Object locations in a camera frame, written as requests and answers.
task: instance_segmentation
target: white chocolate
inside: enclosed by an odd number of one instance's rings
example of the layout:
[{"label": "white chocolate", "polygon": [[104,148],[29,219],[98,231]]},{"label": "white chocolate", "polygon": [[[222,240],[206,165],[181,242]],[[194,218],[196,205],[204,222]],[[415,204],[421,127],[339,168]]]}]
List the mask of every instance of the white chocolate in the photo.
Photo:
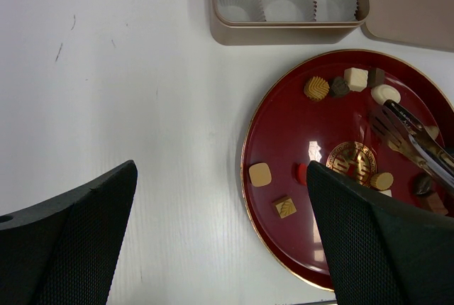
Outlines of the white chocolate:
[{"label": "white chocolate", "polygon": [[367,86],[367,76],[369,72],[354,67],[346,69],[343,73],[343,78],[347,82],[348,87],[352,91],[361,92]]},{"label": "white chocolate", "polygon": [[386,84],[374,87],[370,93],[372,98],[380,105],[383,105],[388,99],[391,99],[396,103],[400,102],[400,93],[394,87]]},{"label": "white chocolate", "polygon": [[389,197],[392,197],[391,189],[383,190],[380,193],[383,194],[383,195],[387,195]]}]

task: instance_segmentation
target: tongs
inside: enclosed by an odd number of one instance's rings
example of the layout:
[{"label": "tongs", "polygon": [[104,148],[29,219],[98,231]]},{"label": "tongs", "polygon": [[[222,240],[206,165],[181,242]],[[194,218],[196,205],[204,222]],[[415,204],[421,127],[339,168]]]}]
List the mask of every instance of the tongs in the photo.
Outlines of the tongs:
[{"label": "tongs", "polygon": [[417,117],[388,100],[371,113],[370,125],[391,149],[411,160],[454,196],[454,159],[432,139]]}]

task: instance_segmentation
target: black scratch mark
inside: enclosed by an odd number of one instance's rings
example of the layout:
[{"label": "black scratch mark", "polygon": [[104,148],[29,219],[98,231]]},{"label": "black scratch mark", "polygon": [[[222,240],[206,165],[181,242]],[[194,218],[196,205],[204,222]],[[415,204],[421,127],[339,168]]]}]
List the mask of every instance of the black scratch mark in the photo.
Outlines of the black scratch mark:
[{"label": "black scratch mark", "polygon": [[76,26],[76,15],[74,16],[74,23],[72,24],[71,31],[74,30],[74,26]]},{"label": "black scratch mark", "polygon": [[60,56],[60,52],[62,52],[62,47],[63,47],[63,43],[61,43],[60,48],[58,49],[58,53],[57,53],[57,57],[55,58],[55,62],[57,62],[58,57]]}]

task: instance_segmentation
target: brown lid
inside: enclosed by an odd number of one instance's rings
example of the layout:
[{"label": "brown lid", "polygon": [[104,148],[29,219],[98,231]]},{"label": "brown lid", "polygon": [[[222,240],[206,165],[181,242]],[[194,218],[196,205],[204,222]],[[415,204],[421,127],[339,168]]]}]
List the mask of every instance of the brown lid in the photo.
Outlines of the brown lid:
[{"label": "brown lid", "polygon": [[370,0],[363,30],[384,40],[454,50],[454,0]]}]

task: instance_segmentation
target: red plate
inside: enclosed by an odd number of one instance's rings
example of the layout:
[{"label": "red plate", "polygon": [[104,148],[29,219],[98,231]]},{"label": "red plate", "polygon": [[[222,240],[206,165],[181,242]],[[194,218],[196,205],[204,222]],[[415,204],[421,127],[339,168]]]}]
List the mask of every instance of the red plate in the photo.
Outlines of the red plate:
[{"label": "red plate", "polygon": [[[309,284],[329,290],[333,285],[307,188],[298,183],[298,164],[307,165],[311,159],[326,164],[341,143],[362,143],[373,154],[378,172],[394,175],[393,197],[419,206],[410,189],[421,170],[381,145],[370,130],[367,115],[376,107],[370,89],[338,99],[327,96],[318,103],[304,95],[304,84],[309,78],[330,80],[342,76],[349,67],[383,69],[386,83],[399,90],[401,104],[427,126],[440,128],[443,138],[440,135],[437,140],[441,145],[454,147],[454,112],[449,101],[427,76],[382,53],[341,50],[319,55],[295,67],[268,91],[255,112],[243,146],[241,179],[246,208],[260,239],[284,267]],[[269,165],[272,182],[257,188],[250,183],[247,171],[259,162]],[[444,197],[443,190],[437,187],[437,192]],[[292,198],[297,212],[280,218],[273,202],[285,196]],[[454,207],[448,202],[445,206],[451,216]]]}]

